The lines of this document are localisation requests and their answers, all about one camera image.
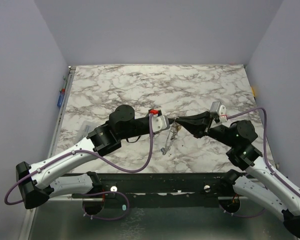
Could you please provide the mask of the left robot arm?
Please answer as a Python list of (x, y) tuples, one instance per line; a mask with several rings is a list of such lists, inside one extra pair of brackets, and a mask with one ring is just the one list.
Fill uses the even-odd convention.
[(119, 149), (122, 140), (148, 135), (154, 144), (154, 134), (168, 130), (173, 120), (160, 110), (149, 110), (145, 117), (136, 118), (130, 105), (120, 105), (108, 120), (89, 132), (74, 146), (46, 160), (16, 165), (16, 186), (21, 203), (29, 210), (46, 203), (50, 198), (68, 194), (87, 194), (93, 198), (101, 191), (95, 173), (67, 176), (71, 170), (92, 160), (105, 160), (105, 156)]

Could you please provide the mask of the silver protractor key organizer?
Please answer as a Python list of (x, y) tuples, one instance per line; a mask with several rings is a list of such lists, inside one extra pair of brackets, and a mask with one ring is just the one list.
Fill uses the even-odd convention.
[(160, 151), (163, 155), (166, 155), (170, 151), (174, 141), (177, 139), (177, 136), (178, 136), (178, 131), (177, 130), (171, 130), (168, 133), (165, 144), (164, 144), (164, 147), (162, 147), (160, 149)]

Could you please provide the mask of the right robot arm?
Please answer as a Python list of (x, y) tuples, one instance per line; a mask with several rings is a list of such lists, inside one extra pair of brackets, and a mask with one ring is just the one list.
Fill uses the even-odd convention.
[(219, 184), (224, 195), (236, 193), (251, 199), (276, 215), (284, 227), (300, 239), (300, 187), (275, 169), (265, 152), (253, 146), (258, 135), (251, 121), (240, 120), (227, 127), (220, 118), (213, 126), (213, 120), (214, 116), (206, 111), (178, 117), (175, 121), (197, 139), (207, 136), (228, 146), (229, 161), (262, 184), (255, 185), (243, 174), (230, 170)]

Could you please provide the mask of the metal keyring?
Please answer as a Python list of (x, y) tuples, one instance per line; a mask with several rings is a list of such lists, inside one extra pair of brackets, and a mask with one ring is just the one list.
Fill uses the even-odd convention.
[(172, 123), (172, 132), (177, 135), (181, 129), (182, 126), (179, 123), (177, 123), (177, 119), (174, 118)]

